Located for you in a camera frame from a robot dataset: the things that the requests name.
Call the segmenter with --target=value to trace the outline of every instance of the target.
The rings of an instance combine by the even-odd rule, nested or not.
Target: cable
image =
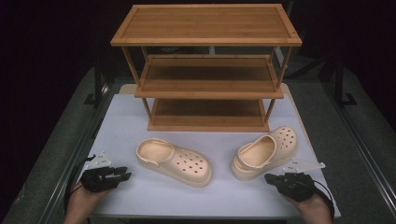
[[[69,176],[69,179],[68,179],[67,185],[66,185],[66,189],[65,189],[65,191],[64,191],[64,213],[65,213],[65,214],[66,214],[66,212],[67,212],[67,205],[69,204],[70,196],[71,196],[72,193],[74,193],[77,189],[79,189],[79,188],[82,187],[82,185],[81,185],[81,186],[78,187],[77,189],[71,191],[71,188],[72,188],[72,185],[73,185],[73,181],[74,181],[74,179],[75,179],[75,177],[76,177],[76,174],[77,174],[77,172],[78,172],[80,166],[81,166],[82,164],[84,164],[86,161],[92,161],[93,158],[95,158],[95,157],[96,157],[96,156],[93,155],[92,157],[89,157],[89,158],[87,158],[87,159],[81,161],[78,165],[76,165],[76,166],[73,168],[72,174]]]
[[[332,201],[332,194],[330,193],[330,191],[323,184],[321,184],[320,182],[318,182],[316,180],[314,180],[314,182],[320,184],[324,189],[326,189],[327,194],[329,194],[330,201]]]

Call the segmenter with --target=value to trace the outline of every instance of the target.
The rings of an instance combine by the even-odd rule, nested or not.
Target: white table
[[[132,90],[128,88],[131,86],[120,92],[128,93]],[[292,127],[298,136],[295,158],[317,161],[290,92],[284,84],[282,89],[286,92],[285,99],[276,101],[269,120],[270,128]],[[297,210],[279,195],[276,187],[266,184],[263,175],[251,181],[241,181],[231,171],[237,149],[255,141],[263,133],[148,132],[147,125],[148,117],[141,99],[132,94],[114,95],[90,156],[104,151],[111,159],[112,167],[127,166],[132,176],[98,204],[94,216],[242,219],[299,216]],[[194,188],[141,166],[136,159],[136,148],[150,137],[206,155],[214,171],[211,182],[204,188]],[[268,173],[284,174],[282,166]],[[305,173],[326,185],[321,170]],[[337,208],[335,216],[340,217]]]

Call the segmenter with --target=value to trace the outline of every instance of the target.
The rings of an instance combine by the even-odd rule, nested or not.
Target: wooden shelf
[[[111,45],[121,47],[152,131],[269,132],[292,47],[302,41],[280,4],[134,5]],[[149,54],[146,47],[271,47],[270,55]],[[141,47],[141,76],[129,47]],[[272,60],[286,47],[280,70]],[[146,98],[154,98],[150,108]],[[264,108],[263,99],[270,100]]]
[[[135,97],[282,99],[269,56],[149,55]]]
[[[150,131],[269,132],[262,100],[156,99]]]

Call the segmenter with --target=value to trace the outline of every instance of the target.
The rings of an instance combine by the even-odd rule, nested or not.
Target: clog strap
[[[247,148],[250,147],[252,144],[254,144],[254,143],[247,143],[246,145],[240,147],[240,148],[238,149],[238,152],[237,152],[236,160],[239,162],[239,164],[240,164],[244,169],[251,170],[251,171],[260,171],[260,170],[262,169],[262,167],[264,167],[265,165],[268,165],[268,164],[271,163],[270,160],[265,161],[265,162],[264,162],[263,164],[261,164],[260,166],[251,166],[251,165],[247,164],[247,163],[239,156],[239,154],[240,154],[243,150],[247,149]]]

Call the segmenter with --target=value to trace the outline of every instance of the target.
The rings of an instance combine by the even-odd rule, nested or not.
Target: clog
[[[280,127],[253,143],[240,147],[232,162],[233,174],[251,180],[291,161],[297,149],[297,135],[291,127]]]
[[[203,154],[162,139],[146,139],[136,156],[142,166],[193,187],[206,186],[212,177],[212,167]]]

